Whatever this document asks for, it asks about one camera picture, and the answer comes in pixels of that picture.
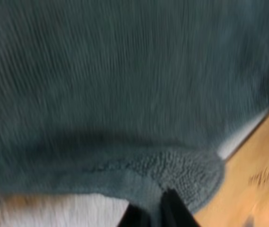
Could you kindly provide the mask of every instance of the floor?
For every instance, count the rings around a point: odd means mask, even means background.
[[[269,117],[228,160],[223,186],[195,218],[202,227],[269,227]]]

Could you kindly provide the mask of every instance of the fleece blanket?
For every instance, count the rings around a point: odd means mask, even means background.
[[[0,0],[0,192],[191,212],[269,108],[269,1]]]

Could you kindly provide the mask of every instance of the white surface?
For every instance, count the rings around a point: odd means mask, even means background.
[[[236,131],[230,138],[221,144],[217,153],[223,159],[226,160],[241,143],[250,135],[250,133],[257,127],[261,120],[267,115],[267,111],[262,112],[250,122],[246,123],[242,128]]]

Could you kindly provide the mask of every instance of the gray towel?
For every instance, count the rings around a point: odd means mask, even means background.
[[[217,191],[219,144],[269,107],[267,0],[0,0],[0,192]]]

